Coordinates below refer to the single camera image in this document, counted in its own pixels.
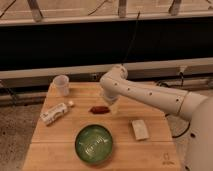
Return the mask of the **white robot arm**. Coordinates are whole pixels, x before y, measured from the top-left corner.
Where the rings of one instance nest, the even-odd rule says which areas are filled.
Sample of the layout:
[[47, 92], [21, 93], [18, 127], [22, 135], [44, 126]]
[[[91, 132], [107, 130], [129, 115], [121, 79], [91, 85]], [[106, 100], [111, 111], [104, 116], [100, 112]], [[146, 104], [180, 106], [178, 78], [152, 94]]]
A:
[[123, 65], [115, 65], [100, 79], [108, 104], [122, 95], [179, 116], [190, 123], [185, 171], [213, 171], [213, 96], [142, 84], [127, 79]]

